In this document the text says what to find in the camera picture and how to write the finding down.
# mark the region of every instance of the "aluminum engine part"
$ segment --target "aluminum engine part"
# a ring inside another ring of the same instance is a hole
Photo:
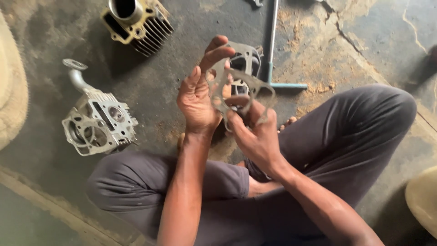
[[[138,122],[129,114],[128,105],[87,84],[82,78],[87,69],[84,64],[72,59],[62,63],[70,68],[74,87],[83,93],[62,121],[67,141],[82,156],[122,151],[133,143]]]
[[[167,20],[168,15],[157,0],[109,0],[101,19],[113,40],[130,44],[149,57],[174,31]]]
[[[226,59],[222,59],[221,61],[214,64],[212,68],[206,72],[205,78],[209,85],[209,96],[211,98],[211,104],[218,111],[220,111],[225,121],[226,129],[229,132],[232,132],[228,127],[228,118],[226,116],[226,112],[228,110],[235,110],[235,107],[231,108],[226,104],[222,93],[223,87],[229,84],[229,80],[228,80],[229,74],[233,77],[233,82],[231,85],[239,85],[239,86],[243,85],[248,89],[249,102],[242,108],[238,109],[238,113],[240,113],[243,117],[246,116],[247,112],[250,109],[250,106],[252,105],[253,99],[256,98],[261,88],[267,88],[271,91],[272,93],[271,98],[270,100],[268,100],[267,104],[265,105],[266,110],[258,119],[256,124],[264,123],[267,121],[267,109],[272,106],[276,94],[274,89],[269,84],[259,80],[258,78],[252,75],[253,74],[252,61],[253,61],[253,49],[254,49],[253,47],[244,44],[234,43],[234,42],[228,42],[227,46],[234,48],[236,53],[242,54],[244,56],[246,60],[246,66],[244,68],[244,71],[225,69]],[[209,80],[208,79],[209,76],[207,76],[207,74],[212,72],[213,70],[215,70],[216,76],[213,80]]]

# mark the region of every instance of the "concrete floor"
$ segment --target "concrete floor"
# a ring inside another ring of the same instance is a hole
[[[175,32],[157,55],[146,59],[110,39],[99,20],[105,1],[0,1],[21,50],[31,98],[23,130],[0,152],[0,174],[17,182],[6,185],[14,191],[11,194],[0,186],[1,196],[11,201],[0,209],[10,211],[9,220],[16,216],[17,221],[30,216],[17,213],[18,208],[35,210],[32,214],[51,211],[34,226],[11,228],[8,240],[37,226],[44,233],[65,235],[57,245],[102,242],[127,246],[139,236],[129,225],[95,208],[84,195],[84,182],[102,155],[81,157],[65,140],[60,121],[80,95],[62,59],[88,65],[84,78],[89,84],[112,92],[130,106],[139,122],[139,146],[131,148],[173,154],[177,136],[184,130],[184,118],[175,104],[178,79],[201,59],[209,40],[219,33],[268,50],[273,1],[264,0],[260,9],[253,8],[251,0],[162,3],[171,13]],[[327,0],[323,4],[283,0],[280,4],[274,81],[308,83],[310,90],[277,91],[274,109],[279,123],[291,115],[305,114],[335,93],[363,84],[400,87],[417,99],[419,114],[412,129],[357,208],[388,246],[437,245],[411,215],[403,194],[405,183],[437,160],[437,76],[424,63],[426,51],[437,43],[436,5],[436,0]],[[329,84],[335,88],[315,89]],[[218,134],[210,159],[236,163],[241,158],[235,142]],[[30,196],[14,189],[19,186],[35,193]],[[39,204],[38,208],[13,194]],[[51,205],[38,203],[42,200]],[[81,229],[93,236],[84,236]]]

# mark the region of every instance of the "cylinder cooling fin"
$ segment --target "cylinder cooling fin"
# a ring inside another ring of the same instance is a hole
[[[149,57],[174,31],[168,14],[157,0],[109,0],[101,19],[113,40],[130,44]]]

